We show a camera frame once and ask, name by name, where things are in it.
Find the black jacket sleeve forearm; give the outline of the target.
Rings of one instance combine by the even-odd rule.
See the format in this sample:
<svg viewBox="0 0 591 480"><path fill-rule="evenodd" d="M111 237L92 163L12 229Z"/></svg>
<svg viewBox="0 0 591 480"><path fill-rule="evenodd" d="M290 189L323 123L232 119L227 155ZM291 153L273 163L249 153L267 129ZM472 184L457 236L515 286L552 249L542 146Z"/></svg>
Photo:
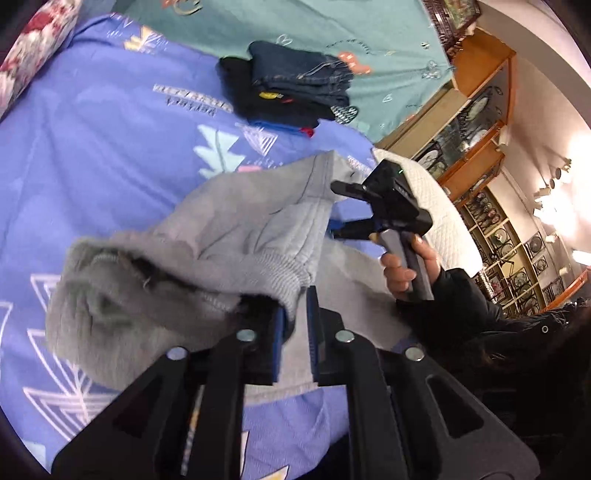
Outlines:
<svg viewBox="0 0 591 480"><path fill-rule="evenodd" d="M427 353L536 455L543 479L590 476L590 309L508 319L461 269L397 310Z"/></svg>

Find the person's right hand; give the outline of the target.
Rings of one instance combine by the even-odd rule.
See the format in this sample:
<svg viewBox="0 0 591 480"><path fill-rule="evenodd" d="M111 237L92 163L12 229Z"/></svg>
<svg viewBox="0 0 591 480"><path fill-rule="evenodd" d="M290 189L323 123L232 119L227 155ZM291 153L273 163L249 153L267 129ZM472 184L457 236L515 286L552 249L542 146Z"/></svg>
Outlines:
<svg viewBox="0 0 591 480"><path fill-rule="evenodd" d="M430 284L433 285L439 278L441 264L437 252L420 236L416 235L412 241L415 252L421 256L425 263ZM408 291L412 281L417 277L417 272L403 266L402 260L394 254L386 253L381 258L384 267L384 276L389 291L397 300L408 300Z"/></svg>

